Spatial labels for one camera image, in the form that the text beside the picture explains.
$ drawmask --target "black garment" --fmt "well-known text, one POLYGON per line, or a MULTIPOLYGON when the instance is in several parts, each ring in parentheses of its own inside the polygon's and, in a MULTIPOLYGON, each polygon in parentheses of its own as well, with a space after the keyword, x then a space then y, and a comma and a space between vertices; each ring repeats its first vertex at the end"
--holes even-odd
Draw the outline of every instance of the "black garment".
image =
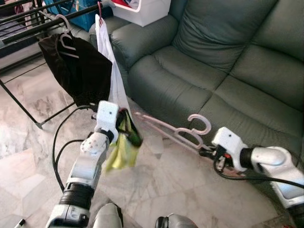
POLYGON ((77 106, 108 100, 112 62, 81 38, 64 38, 65 45, 74 47, 76 51, 65 49, 59 41, 60 35, 54 34, 38 43, 55 79, 77 106), (60 54, 59 51, 79 58, 60 54))

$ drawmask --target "red item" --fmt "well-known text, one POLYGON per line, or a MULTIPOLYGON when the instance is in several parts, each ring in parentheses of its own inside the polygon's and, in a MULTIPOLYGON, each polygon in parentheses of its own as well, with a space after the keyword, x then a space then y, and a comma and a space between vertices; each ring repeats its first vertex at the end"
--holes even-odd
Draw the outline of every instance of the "red item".
POLYGON ((126 6, 126 7, 129 7, 131 8, 127 3, 125 3, 123 0, 112 0, 112 2, 114 3, 117 3, 119 5, 122 5, 122 6, 126 6))

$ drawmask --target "marble floor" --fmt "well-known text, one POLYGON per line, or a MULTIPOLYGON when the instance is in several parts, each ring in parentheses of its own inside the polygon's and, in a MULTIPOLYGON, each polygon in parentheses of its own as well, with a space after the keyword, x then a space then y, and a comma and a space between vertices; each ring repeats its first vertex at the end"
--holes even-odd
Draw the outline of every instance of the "marble floor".
MULTIPOLYGON (((43 58, 2 74, 3 81, 35 68, 7 83, 32 115, 43 121, 72 99, 53 78, 43 58)), ((61 191, 51 165, 54 132, 72 106, 38 129, 0 89, 0 227, 43 228, 61 191)), ((132 113, 143 110, 129 99, 132 113)), ((72 139, 84 139, 95 121, 87 110, 77 111, 58 135, 56 151, 72 139)), ((126 228, 153 228, 159 216, 188 216, 199 228, 251 228, 276 217, 271 201, 247 182, 219 177, 210 162, 134 121, 144 137, 136 166, 102 175, 91 206, 92 227, 99 208, 112 201, 123 210, 126 228)), ((79 144, 71 144, 60 158, 66 180, 79 144)))

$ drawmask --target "sofa armrest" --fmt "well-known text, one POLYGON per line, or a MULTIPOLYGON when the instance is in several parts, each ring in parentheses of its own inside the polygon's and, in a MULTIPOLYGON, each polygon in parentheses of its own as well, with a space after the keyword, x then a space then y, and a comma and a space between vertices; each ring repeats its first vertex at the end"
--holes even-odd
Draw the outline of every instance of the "sofa armrest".
POLYGON ((177 20, 168 15, 150 25, 141 27, 129 24, 112 33, 112 42, 116 49, 118 61, 130 69, 145 55, 169 45, 177 32, 177 20))

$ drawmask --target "sofa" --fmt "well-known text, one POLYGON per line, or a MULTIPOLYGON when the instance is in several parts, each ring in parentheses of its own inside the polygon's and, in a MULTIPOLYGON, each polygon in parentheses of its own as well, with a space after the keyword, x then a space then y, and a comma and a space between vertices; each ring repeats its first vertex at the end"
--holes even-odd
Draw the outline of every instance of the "sofa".
MULTIPOLYGON (((169 15, 112 32, 127 94, 156 118, 226 126, 244 143, 304 160, 303 1, 172 0, 169 15)), ((276 200, 269 184, 255 185, 276 200)))

